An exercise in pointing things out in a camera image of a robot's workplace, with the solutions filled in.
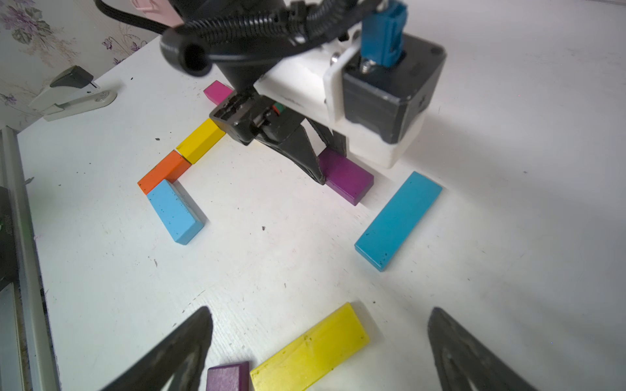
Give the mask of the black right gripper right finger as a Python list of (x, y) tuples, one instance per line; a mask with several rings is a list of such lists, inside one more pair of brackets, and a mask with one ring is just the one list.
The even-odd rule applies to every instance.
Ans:
[(456, 319), (435, 307), (428, 337), (443, 390), (533, 390)]

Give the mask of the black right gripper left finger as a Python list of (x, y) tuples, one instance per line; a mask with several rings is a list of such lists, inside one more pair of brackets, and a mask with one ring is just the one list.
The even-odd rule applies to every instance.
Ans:
[(198, 390), (214, 324), (202, 306), (106, 390)]

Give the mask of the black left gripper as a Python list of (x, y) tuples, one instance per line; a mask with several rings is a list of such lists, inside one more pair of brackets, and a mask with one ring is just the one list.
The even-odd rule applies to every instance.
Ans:
[[(320, 185), (326, 177), (303, 128), (304, 117), (255, 90), (232, 92), (210, 114), (210, 119), (235, 141), (249, 145), (258, 140), (298, 166)], [(327, 126), (308, 119), (327, 148), (347, 156), (347, 138)]]

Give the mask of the magenta block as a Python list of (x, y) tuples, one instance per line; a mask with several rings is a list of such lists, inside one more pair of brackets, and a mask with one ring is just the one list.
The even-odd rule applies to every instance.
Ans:
[(215, 105), (220, 105), (233, 93), (233, 89), (230, 86), (224, 85), (221, 81), (213, 81), (203, 92), (210, 102)]

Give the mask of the teal long block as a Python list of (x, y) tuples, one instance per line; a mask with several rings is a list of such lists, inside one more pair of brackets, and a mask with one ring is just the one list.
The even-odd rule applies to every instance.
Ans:
[(413, 172), (356, 241), (357, 253), (375, 269), (385, 270), (442, 190)]

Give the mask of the light blue long block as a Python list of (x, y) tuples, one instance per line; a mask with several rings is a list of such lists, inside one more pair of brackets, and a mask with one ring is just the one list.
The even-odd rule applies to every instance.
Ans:
[(187, 245), (205, 226), (174, 185), (166, 179), (148, 193), (148, 200), (177, 244)]

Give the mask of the orange-red block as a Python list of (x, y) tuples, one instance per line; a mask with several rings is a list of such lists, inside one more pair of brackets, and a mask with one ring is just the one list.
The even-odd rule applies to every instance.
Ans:
[(164, 180), (177, 181), (191, 166), (189, 161), (173, 150), (138, 181), (138, 186), (148, 195)]

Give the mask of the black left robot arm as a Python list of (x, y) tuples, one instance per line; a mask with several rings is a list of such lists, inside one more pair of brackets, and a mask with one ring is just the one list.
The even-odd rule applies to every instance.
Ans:
[(105, 16), (160, 34), (161, 53), (173, 68), (193, 77), (207, 75), (214, 66), (234, 68), (248, 81), (210, 114), (212, 121), (245, 146), (254, 140), (292, 161), (310, 178), (325, 184), (311, 141), (303, 128), (306, 117), (259, 94), (253, 84), (281, 60), (311, 51), (343, 35), (375, 13), (377, 1), (294, 1), (288, 6), (249, 13), (184, 20), (174, 27), (134, 16), (96, 2)]

